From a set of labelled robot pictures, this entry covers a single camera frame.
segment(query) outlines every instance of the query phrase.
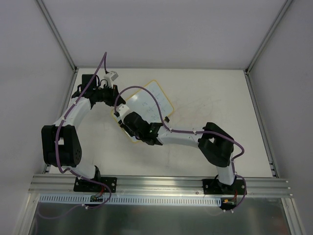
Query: metal extrusion profile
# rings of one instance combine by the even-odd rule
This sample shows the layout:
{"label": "metal extrusion profile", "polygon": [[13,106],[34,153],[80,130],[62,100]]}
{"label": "metal extrusion profile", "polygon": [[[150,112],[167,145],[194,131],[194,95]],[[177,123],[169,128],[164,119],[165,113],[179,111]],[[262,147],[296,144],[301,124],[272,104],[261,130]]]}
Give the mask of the metal extrusion profile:
{"label": "metal extrusion profile", "polygon": [[286,219],[292,235],[306,235],[293,198],[282,198]]}
{"label": "metal extrusion profile", "polygon": [[[202,179],[208,177],[117,177],[116,195],[204,197]],[[75,176],[67,174],[36,174],[29,188],[30,193],[73,193]],[[250,198],[292,198],[286,179],[246,178],[247,196]]]}
{"label": "metal extrusion profile", "polygon": [[45,3],[43,2],[43,0],[35,0],[36,4],[38,5],[38,8],[40,9],[40,11],[43,14],[43,17],[45,18],[51,32],[53,33],[55,39],[57,40],[58,44],[60,45],[60,48],[62,50],[62,52],[64,53],[64,56],[66,57],[70,67],[72,68],[73,71],[76,71],[76,66],[74,64],[74,61],[71,57],[71,55],[69,54],[69,51],[57,29],[57,27],[55,26],[53,19],[50,15],[50,13],[48,12],[47,7],[45,6]]}

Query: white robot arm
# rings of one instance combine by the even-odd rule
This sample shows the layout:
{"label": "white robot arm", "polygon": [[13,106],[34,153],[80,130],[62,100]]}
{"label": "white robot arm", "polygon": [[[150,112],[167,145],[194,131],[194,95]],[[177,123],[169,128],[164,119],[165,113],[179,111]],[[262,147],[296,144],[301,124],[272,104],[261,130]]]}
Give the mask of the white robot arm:
{"label": "white robot arm", "polygon": [[[83,75],[82,89],[83,86],[89,82],[91,76],[92,74]],[[64,120],[63,114],[53,125],[47,125],[42,128],[43,152],[46,164],[57,166],[55,154],[56,130],[61,121],[64,120],[58,142],[59,159],[62,168],[70,168],[81,176],[97,180],[96,177],[100,175],[99,169],[83,160],[82,149],[76,130],[84,116],[92,109],[96,102],[105,102],[109,106],[114,105],[118,96],[117,86],[113,85],[113,81],[116,78],[116,72],[106,74],[105,79],[109,82],[107,82],[104,87],[101,88],[95,81],[92,86],[88,87],[83,97],[76,103],[77,97],[81,94],[81,91],[78,89],[78,91],[73,94],[70,101],[71,104],[76,105],[71,110],[66,120]],[[218,180],[221,184],[230,186],[234,183],[235,175],[230,163],[233,143],[208,134],[192,135],[190,133],[175,133],[166,129],[162,123],[148,123],[143,120],[139,114],[132,112],[125,104],[125,100],[121,97],[119,97],[117,105],[118,113],[116,115],[121,118],[119,124],[129,135],[136,136],[138,140],[149,145],[182,144],[198,148],[208,161],[217,167],[219,174]],[[232,139],[231,136],[214,123],[208,122],[205,127],[200,129],[218,132]]]}

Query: metal frame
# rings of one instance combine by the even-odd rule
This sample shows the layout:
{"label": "metal frame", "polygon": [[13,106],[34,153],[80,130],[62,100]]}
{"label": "metal frame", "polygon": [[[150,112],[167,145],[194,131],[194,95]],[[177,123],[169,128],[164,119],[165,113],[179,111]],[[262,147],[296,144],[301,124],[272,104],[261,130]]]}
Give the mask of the metal frame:
{"label": "metal frame", "polygon": [[270,141],[268,140],[268,134],[267,134],[264,122],[263,122],[262,117],[261,117],[261,112],[260,112],[258,102],[257,102],[256,96],[255,96],[254,90],[253,90],[253,85],[252,85],[251,79],[250,79],[249,75],[247,75],[246,72],[245,72],[245,77],[246,77],[246,83],[247,83],[248,90],[250,93],[251,101],[253,104],[254,112],[256,115],[256,119],[257,119],[258,124],[259,124],[259,128],[260,128],[263,144],[265,147],[265,151],[266,151],[266,154],[268,156],[268,161],[269,161],[269,164],[271,165],[272,170],[274,171],[274,172],[272,172],[273,176],[279,177],[279,175],[280,175],[279,169],[278,169],[278,166],[276,163],[276,159],[274,157],[273,148],[270,145]]}
{"label": "metal frame", "polygon": [[[214,177],[106,176],[116,177],[116,195],[135,196],[198,196],[203,197],[202,179]],[[36,174],[29,188],[31,193],[73,193],[75,176],[69,174]],[[246,178],[247,197],[292,198],[286,179]]]}
{"label": "metal frame", "polygon": [[50,16],[50,13],[48,12],[47,7],[45,6],[43,0],[35,0],[35,2],[38,5],[40,11],[42,12],[43,17],[45,18],[45,21],[47,22],[53,36],[55,37],[58,44],[60,45],[60,48],[62,49],[62,52],[64,53],[64,56],[66,57],[70,67],[72,68],[73,71],[76,71],[76,66],[74,64],[74,61],[73,61],[71,55],[69,54],[69,51],[68,51],[67,47],[65,46],[65,43],[64,43],[57,27],[55,26],[53,19]]}
{"label": "metal frame", "polygon": [[276,18],[274,19],[273,23],[269,27],[265,37],[263,38],[261,44],[259,45],[258,49],[256,50],[254,56],[251,59],[251,62],[249,63],[249,65],[246,69],[246,72],[248,75],[251,72],[251,70],[252,70],[253,66],[255,65],[255,63],[257,62],[257,60],[262,55],[262,52],[266,48],[269,40],[273,36],[274,32],[276,31],[277,27],[279,26],[281,20],[285,16],[286,12],[288,11],[288,9],[292,3],[293,3],[293,0],[286,0],[285,3],[283,4],[283,6],[281,7],[280,11],[278,12]]}

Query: purple cable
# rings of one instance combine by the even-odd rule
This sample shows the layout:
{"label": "purple cable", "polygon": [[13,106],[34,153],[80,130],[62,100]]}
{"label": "purple cable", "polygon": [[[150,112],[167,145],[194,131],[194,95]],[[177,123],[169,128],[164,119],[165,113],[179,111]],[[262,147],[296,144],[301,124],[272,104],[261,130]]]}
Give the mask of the purple cable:
{"label": "purple cable", "polygon": [[[155,101],[155,103],[156,103],[156,107],[157,107],[157,110],[158,110],[158,113],[159,113],[161,122],[162,122],[163,126],[165,127],[165,129],[167,129],[168,131],[171,131],[171,132],[176,132],[176,133],[195,134],[193,131],[185,131],[185,130],[170,129],[170,128],[165,124],[165,122],[164,122],[164,120],[163,120],[161,108],[160,108],[160,106],[159,106],[159,104],[158,104],[158,102],[157,102],[157,99],[153,96],[153,94],[152,94],[148,89],[146,89],[146,88],[144,88],[144,87],[141,87],[141,86],[130,86],[130,87],[127,87],[127,88],[125,88],[124,90],[122,90],[122,91],[118,94],[118,96],[116,97],[116,99],[115,99],[115,103],[114,103],[114,113],[116,113],[117,101],[118,101],[119,97],[122,95],[122,93],[124,93],[125,91],[127,91],[127,90],[129,90],[129,89],[132,89],[132,88],[142,89],[142,90],[146,91],[146,92],[152,97],[152,99],[153,99],[153,100]],[[217,133],[217,132],[214,132],[214,131],[196,131],[196,134],[211,134],[211,135],[215,135],[215,136],[221,137],[221,138],[223,138],[223,139],[225,139],[225,140],[227,140],[227,141],[229,141],[229,142],[231,142],[231,143],[237,145],[237,146],[241,149],[241,153],[237,154],[236,156],[234,156],[234,157],[231,159],[231,165],[232,165],[233,173],[234,173],[235,175],[237,175],[237,174],[236,174],[236,171],[235,171],[234,160],[235,160],[236,158],[242,156],[242,155],[245,153],[244,147],[242,147],[241,144],[239,144],[238,142],[234,141],[233,139],[230,139],[230,138],[228,138],[227,136],[224,136],[224,135],[222,135],[222,134],[220,134],[220,133]],[[240,202],[238,203],[238,205],[237,205],[237,206],[239,206],[239,205],[241,204],[241,202],[244,200],[245,196],[246,196],[246,181],[245,181],[244,177],[242,177],[242,176],[240,176],[240,175],[237,175],[237,177],[242,178],[243,181],[244,181],[244,184],[245,184],[245,193],[244,193],[244,195],[243,195],[243,198],[241,199],[241,201],[240,201]]]}
{"label": "purple cable", "polygon": [[[105,71],[107,72],[107,69],[106,69],[106,59],[107,59],[107,52],[104,53],[103,57],[102,57],[102,60],[99,64],[99,66],[97,67],[96,71],[94,72],[93,76],[91,77],[89,83],[86,85],[86,87],[82,90],[81,94],[79,95],[79,97],[76,99],[76,103],[80,100],[80,98],[84,95],[84,93],[86,92],[87,88],[90,86],[90,84],[92,83],[93,79],[96,77],[96,74],[98,73],[99,69],[101,68],[101,65],[102,63],[104,63],[104,68],[105,68]],[[65,113],[63,119],[66,119],[67,116],[69,115],[69,113],[72,111],[72,109],[75,107],[75,104],[73,104],[69,109],[68,111]],[[61,121],[58,129],[57,129],[57,133],[56,133],[56,136],[55,136],[55,155],[56,155],[56,160],[57,160],[57,165],[58,165],[58,169],[59,171],[63,174],[65,172],[67,172],[68,170],[70,170],[69,168],[63,170],[62,167],[61,167],[61,163],[60,163],[60,156],[59,156],[59,135],[60,135],[60,130],[61,130],[61,127],[62,125],[64,124],[64,120]],[[101,183],[101,182],[97,182],[97,181],[94,181],[94,180],[90,180],[84,176],[81,176],[79,174],[77,174],[76,172],[74,172],[73,170],[70,170],[70,172],[77,176],[78,178],[82,178],[83,180],[86,180],[86,181],[89,181],[91,183],[94,183],[94,184],[99,184],[103,187],[105,187],[108,191],[109,191],[109,197],[103,201],[101,204],[97,205],[97,206],[94,206],[94,207],[88,207],[89,209],[96,209],[96,208],[99,208],[101,206],[103,206],[105,203],[107,203],[110,199],[111,199],[111,196],[112,196],[112,192],[110,190],[110,188],[105,185],[104,183]],[[43,219],[59,219],[59,218],[62,218],[64,216],[66,216],[68,213],[70,213],[71,211],[73,211],[75,208],[77,207],[81,207],[82,205],[79,204],[79,205],[76,205],[74,207],[72,207],[70,210],[68,210],[66,213],[62,214],[62,215],[59,215],[59,216],[56,216],[56,217],[47,217],[47,216],[44,216],[42,214],[40,214],[39,212],[39,207],[40,207],[40,204],[38,204],[38,207],[37,207],[37,215]]]}

